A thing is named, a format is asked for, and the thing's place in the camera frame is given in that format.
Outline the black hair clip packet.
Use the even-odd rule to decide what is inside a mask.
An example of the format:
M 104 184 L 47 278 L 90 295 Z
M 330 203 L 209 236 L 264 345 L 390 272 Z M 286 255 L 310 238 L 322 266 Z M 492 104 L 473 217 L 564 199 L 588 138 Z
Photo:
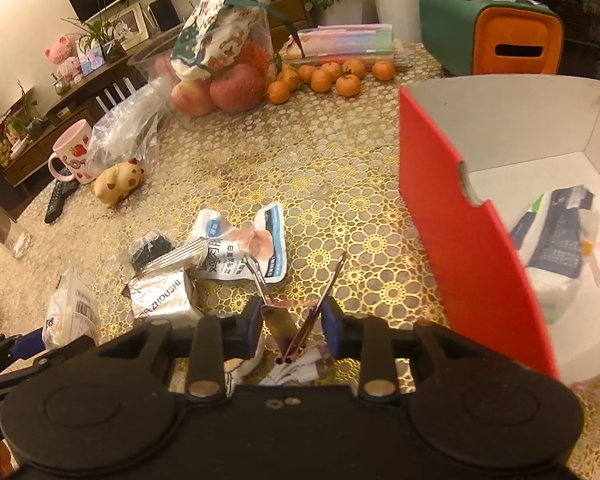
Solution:
M 138 240 L 131 252 L 131 266 L 136 276 L 151 273 L 199 268 L 208 256 L 209 244 L 203 237 L 181 245 L 157 231 L 150 231 Z

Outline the gift bag with green ribbon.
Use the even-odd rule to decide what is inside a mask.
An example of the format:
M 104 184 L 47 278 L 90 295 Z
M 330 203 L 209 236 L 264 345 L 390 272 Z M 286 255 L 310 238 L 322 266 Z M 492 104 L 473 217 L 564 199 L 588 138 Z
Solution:
M 181 80 L 206 79 L 239 62 L 273 73 L 268 0 L 200 0 L 174 42 L 171 66 Z

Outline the blue white snack wrapper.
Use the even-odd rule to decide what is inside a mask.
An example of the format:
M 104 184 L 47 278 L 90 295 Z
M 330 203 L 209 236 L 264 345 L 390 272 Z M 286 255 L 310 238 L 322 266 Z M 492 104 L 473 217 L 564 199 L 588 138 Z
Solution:
M 554 188 L 541 194 L 509 231 L 548 324 L 565 314 L 581 288 L 600 226 L 594 200 L 582 184 Z

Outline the clear plastic bag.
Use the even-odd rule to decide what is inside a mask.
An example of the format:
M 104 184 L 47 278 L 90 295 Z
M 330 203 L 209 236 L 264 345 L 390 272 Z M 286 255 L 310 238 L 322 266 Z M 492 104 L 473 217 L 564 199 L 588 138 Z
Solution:
M 92 129 L 86 168 L 101 174 L 119 162 L 135 159 L 143 170 L 158 166 L 160 133 L 172 116 L 166 104 L 171 81 L 158 77 L 107 112 Z

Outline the red white cardboard box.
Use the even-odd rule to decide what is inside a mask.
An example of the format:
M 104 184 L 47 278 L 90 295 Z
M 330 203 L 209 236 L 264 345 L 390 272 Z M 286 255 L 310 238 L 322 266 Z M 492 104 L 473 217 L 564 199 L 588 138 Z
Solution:
M 600 266 L 547 323 L 512 239 L 556 188 L 584 186 L 600 215 L 600 80 L 431 79 L 399 101 L 399 190 L 452 329 L 567 384 L 600 376 Z

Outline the wooden tv cabinet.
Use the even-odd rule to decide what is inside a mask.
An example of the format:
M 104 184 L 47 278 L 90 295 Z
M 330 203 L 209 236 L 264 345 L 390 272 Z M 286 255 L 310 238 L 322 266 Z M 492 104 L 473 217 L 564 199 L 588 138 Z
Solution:
M 273 10 L 289 18 L 297 28 L 307 28 L 309 14 L 304 8 L 304 0 L 272 0 Z M 263 32 L 253 29 L 245 47 L 241 47 L 237 55 L 238 64 L 248 64 L 264 74 L 274 74 L 272 59 L 274 47 L 281 47 L 288 32 L 283 21 L 276 16 L 267 18 L 268 24 Z M 36 140 L 28 141 L 28 145 L 14 162 L 10 162 L 3 171 L 5 180 L 16 188 L 29 179 L 32 174 L 47 165 L 47 159 L 52 154 L 53 143 L 61 133 L 80 119 L 86 119 L 92 126 L 97 119 L 102 118 L 107 110 L 122 102 L 131 95 L 131 90 L 138 90 L 147 84 L 152 77 L 154 68 L 164 72 L 164 63 L 169 61 L 168 50 L 173 40 L 180 33 L 178 27 L 163 32 L 152 41 L 145 41 L 119 58 L 116 62 L 105 65 L 95 73 L 82 79 L 76 86 L 62 96 L 46 114 L 50 124 Z

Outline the green orange storage bin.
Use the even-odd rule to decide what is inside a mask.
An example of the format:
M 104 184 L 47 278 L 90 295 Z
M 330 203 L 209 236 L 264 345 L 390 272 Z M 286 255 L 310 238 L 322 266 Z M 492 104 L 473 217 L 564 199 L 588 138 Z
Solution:
M 554 75 L 562 58 L 559 16 L 529 0 L 419 0 L 427 52 L 454 76 Z

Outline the pale red apple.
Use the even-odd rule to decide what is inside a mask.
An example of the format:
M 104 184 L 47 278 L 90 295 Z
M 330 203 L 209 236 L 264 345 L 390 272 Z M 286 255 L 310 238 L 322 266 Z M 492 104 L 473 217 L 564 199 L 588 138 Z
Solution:
M 190 117 L 200 117 L 216 109 L 211 99 L 210 79 L 183 80 L 173 87 L 171 101 L 181 113 Z

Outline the framed photo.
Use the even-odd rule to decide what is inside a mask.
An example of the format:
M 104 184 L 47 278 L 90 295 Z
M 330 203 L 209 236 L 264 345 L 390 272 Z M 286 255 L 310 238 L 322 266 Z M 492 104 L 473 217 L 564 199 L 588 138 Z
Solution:
M 139 3 L 121 9 L 112 20 L 114 40 L 117 40 L 125 51 L 129 51 L 149 39 L 143 9 Z

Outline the white round snack packet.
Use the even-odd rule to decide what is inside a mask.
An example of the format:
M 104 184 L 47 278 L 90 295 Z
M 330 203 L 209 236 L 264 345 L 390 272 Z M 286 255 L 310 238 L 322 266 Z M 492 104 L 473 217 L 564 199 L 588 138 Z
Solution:
M 61 274 L 48 303 L 42 329 L 45 349 L 63 347 L 81 336 L 98 344 L 99 335 L 98 309 L 91 289 L 76 269 L 69 266 Z

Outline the black remote control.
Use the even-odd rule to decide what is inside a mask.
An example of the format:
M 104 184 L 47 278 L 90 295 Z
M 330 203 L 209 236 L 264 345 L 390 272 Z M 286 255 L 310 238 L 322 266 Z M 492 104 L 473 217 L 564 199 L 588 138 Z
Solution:
M 76 179 L 71 179 L 67 182 L 55 180 L 44 218 L 46 224 L 54 223 L 62 215 L 66 200 L 68 200 L 79 187 L 80 182 Z

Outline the small potted grass plant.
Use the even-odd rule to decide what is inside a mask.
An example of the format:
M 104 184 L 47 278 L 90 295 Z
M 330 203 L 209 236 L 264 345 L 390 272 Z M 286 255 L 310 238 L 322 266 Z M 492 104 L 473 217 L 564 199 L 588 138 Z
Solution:
M 116 62 L 125 56 L 125 48 L 116 36 L 116 23 L 119 14 L 110 18 L 106 13 L 99 11 L 94 18 L 80 21 L 78 18 L 64 18 L 64 22 L 79 29 L 79 38 L 76 40 L 78 50 L 85 53 L 94 47 L 100 47 L 106 62 Z

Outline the tangerine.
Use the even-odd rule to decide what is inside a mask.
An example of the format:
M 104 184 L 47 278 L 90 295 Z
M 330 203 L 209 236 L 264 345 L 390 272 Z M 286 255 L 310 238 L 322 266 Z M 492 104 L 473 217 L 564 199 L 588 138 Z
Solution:
M 359 80 L 366 77 L 367 70 L 365 64 L 357 58 L 348 58 L 342 63 L 342 72 L 345 75 L 357 76 Z
M 393 62 L 378 61 L 372 67 L 372 74 L 378 81 L 392 81 L 396 76 L 396 69 Z
M 336 91 L 344 98 L 353 98 L 361 92 L 361 79 L 355 74 L 346 73 L 336 80 Z
M 286 103 L 290 98 L 290 90 L 288 84 L 281 80 L 276 80 L 268 85 L 268 91 L 266 92 L 268 100 L 275 105 Z
M 310 79 L 310 87 L 316 93 L 326 93 L 332 88 L 332 75 L 328 70 L 319 68 Z
M 277 79 L 286 84 L 290 92 L 297 91 L 301 84 L 298 73 L 291 67 L 284 67 L 278 74 Z

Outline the pink pig plush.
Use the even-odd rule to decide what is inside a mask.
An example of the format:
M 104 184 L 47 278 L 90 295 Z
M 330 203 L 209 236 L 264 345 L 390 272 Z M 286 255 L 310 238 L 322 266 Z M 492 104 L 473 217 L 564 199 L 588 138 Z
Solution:
M 55 65 L 53 77 L 55 80 L 67 81 L 74 84 L 82 79 L 81 63 L 73 53 L 73 46 L 68 36 L 59 39 L 44 51 L 44 56 Z

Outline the pink strawberry mug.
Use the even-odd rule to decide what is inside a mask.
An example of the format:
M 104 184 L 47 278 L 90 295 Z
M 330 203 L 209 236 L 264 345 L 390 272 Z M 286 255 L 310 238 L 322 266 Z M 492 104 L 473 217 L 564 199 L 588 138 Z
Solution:
M 92 127 L 86 119 L 80 119 L 55 141 L 52 154 L 47 161 L 50 174 L 59 182 L 77 180 L 89 184 L 96 179 L 96 171 L 87 165 L 87 148 L 92 136 Z M 54 166 L 59 160 L 69 173 L 61 174 Z

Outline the glass jar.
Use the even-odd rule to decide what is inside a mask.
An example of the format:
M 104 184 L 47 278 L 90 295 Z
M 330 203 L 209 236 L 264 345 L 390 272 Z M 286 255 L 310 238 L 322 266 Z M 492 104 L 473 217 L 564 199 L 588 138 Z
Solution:
M 30 241 L 30 233 L 0 205 L 0 246 L 19 259 L 28 250 Z

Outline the black speaker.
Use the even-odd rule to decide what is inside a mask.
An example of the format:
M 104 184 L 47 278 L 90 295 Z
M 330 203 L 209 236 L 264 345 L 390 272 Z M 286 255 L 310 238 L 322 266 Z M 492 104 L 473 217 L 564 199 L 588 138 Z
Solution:
M 172 0 L 155 0 L 148 4 L 148 8 L 160 32 L 167 32 L 181 24 Z

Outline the pink binder clip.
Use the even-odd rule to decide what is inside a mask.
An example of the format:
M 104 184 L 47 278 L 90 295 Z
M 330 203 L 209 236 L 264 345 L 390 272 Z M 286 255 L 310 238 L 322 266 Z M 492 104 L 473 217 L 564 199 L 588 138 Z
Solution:
M 306 348 L 306 342 L 313 327 L 322 313 L 322 307 L 332 293 L 339 274 L 347 261 L 348 253 L 344 250 L 336 264 L 332 277 L 325 286 L 319 300 L 311 300 L 304 304 L 308 314 L 300 326 L 294 322 L 289 313 L 292 303 L 287 300 L 274 300 L 268 291 L 258 260 L 252 255 L 242 258 L 242 263 L 253 277 L 262 307 L 261 314 L 265 325 L 275 340 L 278 357 L 277 364 L 293 363 Z

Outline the silver foil packet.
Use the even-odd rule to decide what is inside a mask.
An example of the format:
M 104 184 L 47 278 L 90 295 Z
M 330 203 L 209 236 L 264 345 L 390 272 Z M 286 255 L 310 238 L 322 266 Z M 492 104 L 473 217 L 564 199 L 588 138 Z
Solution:
M 136 322 L 167 320 L 174 328 L 195 326 L 204 316 L 194 282 L 184 270 L 151 273 L 128 284 Z

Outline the lace tablecloth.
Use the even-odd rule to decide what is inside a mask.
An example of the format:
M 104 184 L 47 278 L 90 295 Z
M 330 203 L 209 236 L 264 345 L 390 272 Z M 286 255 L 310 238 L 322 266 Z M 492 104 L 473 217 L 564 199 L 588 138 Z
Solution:
M 204 216 L 256 230 L 275 205 L 287 262 L 271 288 L 295 323 L 330 289 L 348 315 L 395 330 L 448 323 L 573 386 L 586 423 L 570 464 L 600 479 L 600 286 L 583 270 L 547 323 L 512 242 L 558 188 L 593 194 L 600 242 L 600 80 L 445 78 L 415 46 L 405 74 L 366 80 L 355 98 L 302 89 L 244 114 L 169 119 L 145 181 L 119 206 L 84 185 L 46 223 L 50 192 L 38 194 L 19 219 L 29 249 L 0 250 L 0 333 L 41 327 L 61 274 L 75 270 L 100 340 L 114 339 L 133 326 L 123 289 L 142 236 L 181 244 L 204 234 Z

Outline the white blue pink wrapper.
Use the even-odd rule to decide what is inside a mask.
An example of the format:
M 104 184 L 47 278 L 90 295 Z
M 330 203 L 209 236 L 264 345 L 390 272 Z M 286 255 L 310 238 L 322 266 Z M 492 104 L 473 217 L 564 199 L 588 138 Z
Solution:
M 193 270 L 197 280 L 252 280 L 242 263 L 246 255 L 258 260 L 266 284 L 277 284 L 287 274 L 284 210 L 279 202 L 259 209 L 250 226 L 243 228 L 233 226 L 215 210 L 203 209 L 187 239 L 199 237 L 207 240 L 209 248 L 204 263 Z

